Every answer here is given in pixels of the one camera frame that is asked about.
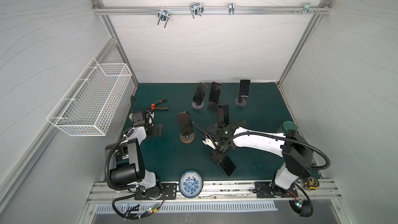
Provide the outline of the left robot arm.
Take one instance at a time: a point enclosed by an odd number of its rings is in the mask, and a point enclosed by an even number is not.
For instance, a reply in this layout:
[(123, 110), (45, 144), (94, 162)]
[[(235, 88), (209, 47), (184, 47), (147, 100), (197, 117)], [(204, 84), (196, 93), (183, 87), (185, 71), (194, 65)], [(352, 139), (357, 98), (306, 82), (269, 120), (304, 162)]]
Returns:
[(113, 190), (140, 190), (157, 198), (162, 191), (159, 176), (145, 169), (142, 142), (152, 133), (153, 111), (131, 114), (132, 124), (119, 141), (105, 147), (105, 181)]

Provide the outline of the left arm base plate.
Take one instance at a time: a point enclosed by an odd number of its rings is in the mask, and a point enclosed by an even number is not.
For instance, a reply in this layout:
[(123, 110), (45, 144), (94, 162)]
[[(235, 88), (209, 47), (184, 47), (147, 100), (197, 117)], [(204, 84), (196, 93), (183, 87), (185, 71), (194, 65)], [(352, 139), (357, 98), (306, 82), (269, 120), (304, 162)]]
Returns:
[(177, 194), (176, 183), (161, 183), (153, 188), (146, 189), (144, 193), (134, 197), (136, 201), (175, 200)]

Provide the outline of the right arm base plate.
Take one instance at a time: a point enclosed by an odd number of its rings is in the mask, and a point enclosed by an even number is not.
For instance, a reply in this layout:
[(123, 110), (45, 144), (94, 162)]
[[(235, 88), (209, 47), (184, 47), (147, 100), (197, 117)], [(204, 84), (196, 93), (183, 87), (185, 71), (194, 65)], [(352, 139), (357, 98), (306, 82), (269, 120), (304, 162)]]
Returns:
[(255, 181), (253, 193), (257, 198), (296, 198), (298, 196), (293, 185), (289, 189), (283, 189), (273, 181)]

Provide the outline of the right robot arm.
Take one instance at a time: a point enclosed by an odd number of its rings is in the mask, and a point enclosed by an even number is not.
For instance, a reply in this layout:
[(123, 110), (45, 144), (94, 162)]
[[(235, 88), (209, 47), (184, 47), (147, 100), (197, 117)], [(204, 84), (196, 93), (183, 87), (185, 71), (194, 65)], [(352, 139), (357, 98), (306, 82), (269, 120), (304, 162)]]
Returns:
[(227, 176), (231, 176), (236, 165), (228, 156), (230, 150), (252, 148), (272, 153), (284, 159), (270, 183), (270, 194), (282, 197), (289, 193), (298, 178), (309, 178), (312, 170), (330, 167), (328, 156), (310, 145), (295, 130), (287, 133), (266, 133), (248, 130), (235, 125), (222, 128), (210, 126), (207, 131), (199, 129), (202, 142), (212, 148), (209, 156)]

